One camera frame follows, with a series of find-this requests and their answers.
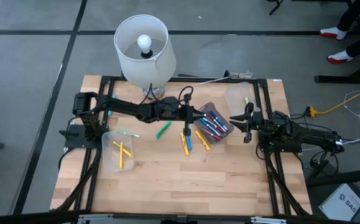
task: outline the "white lampshade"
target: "white lampshade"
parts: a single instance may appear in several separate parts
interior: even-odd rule
[[[163,87],[173,76],[177,61],[167,28],[158,18],[137,15],[126,19],[116,30],[114,44],[123,75],[135,86],[145,89],[152,83],[153,88]],[[149,51],[148,46],[153,55],[144,59],[140,54]]]

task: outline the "yellow cable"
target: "yellow cable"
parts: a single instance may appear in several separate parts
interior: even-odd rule
[[[358,96],[360,96],[360,94],[357,94],[357,95],[351,97],[350,99],[348,99],[348,100],[340,103],[339,105],[336,105],[336,106],[334,106],[334,107],[332,107],[332,108],[330,108],[330,109],[328,109],[327,111],[324,111],[324,112],[316,111],[316,110],[314,110],[314,109],[311,107],[311,109],[312,109],[312,117],[314,117],[316,114],[327,114],[327,113],[329,113],[330,111],[333,111],[334,109],[338,108],[339,106],[341,106],[341,105],[343,105],[343,104],[351,101],[352,99],[357,98]]]

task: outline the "wooden table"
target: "wooden table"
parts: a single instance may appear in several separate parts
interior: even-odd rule
[[[85,76],[81,91],[98,92],[100,80],[101,76]],[[272,110],[288,113],[282,81],[267,82]],[[168,82],[165,96],[178,97],[182,87],[194,84]],[[230,114],[224,97],[228,85],[209,83],[195,87],[191,105],[199,108],[211,101],[228,119]],[[260,92],[262,104],[265,105],[264,94],[262,90]],[[121,100],[135,103],[143,98],[141,90],[129,82],[115,82],[114,94]],[[164,124],[165,121],[145,124],[118,113],[109,117],[111,129],[141,135],[132,139],[136,166],[127,172],[109,174],[100,165],[92,212],[272,215],[267,170],[264,161],[255,155],[258,142],[256,133],[253,133],[253,140],[249,144],[244,144],[244,135],[235,129],[221,144],[211,146],[211,150],[207,151],[196,138],[194,125],[191,125],[193,150],[187,157],[180,140],[183,122],[173,122],[156,140],[155,134]],[[78,183],[84,155],[85,149],[75,149],[62,161],[51,208],[61,205]],[[293,154],[282,153],[282,163],[287,187],[303,208],[311,213],[300,162]],[[88,186],[83,192],[81,208],[85,207],[87,193]],[[283,213],[278,188],[277,197]]]

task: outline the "blue marker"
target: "blue marker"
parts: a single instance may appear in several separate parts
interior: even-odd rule
[[[220,136],[219,132],[216,131],[212,126],[210,126],[205,120],[201,119],[200,122],[202,122],[202,124],[204,124],[206,127],[208,127],[212,132],[214,132],[215,134]]]
[[[192,151],[191,139],[189,136],[185,136],[185,140],[187,141],[187,147],[189,151]]]
[[[108,116],[112,115],[112,111],[108,111]]]
[[[215,113],[213,111],[210,111],[211,115],[213,115],[213,117],[215,117],[215,120],[217,122],[219,122],[220,125],[222,125],[222,127],[225,129],[225,131],[228,131],[228,128],[224,125],[224,123],[217,117],[217,115],[215,115]]]

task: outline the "shoe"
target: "shoe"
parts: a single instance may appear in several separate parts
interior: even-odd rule
[[[337,27],[332,27],[332,28],[322,29],[321,31],[319,31],[319,33],[321,34],[322,37],[336,38],[338,40],[343,40],[347,34],[347,31],[341,31],[337,29]]]
[[[327,58],[328,62],[332,63],[332,64],[346,63],[352,59],[353,59],[353,57],[348,56],[346,50],[344,50],[342,52],[338,52],[337,54],[334,54],[334,55],[329,55]]]

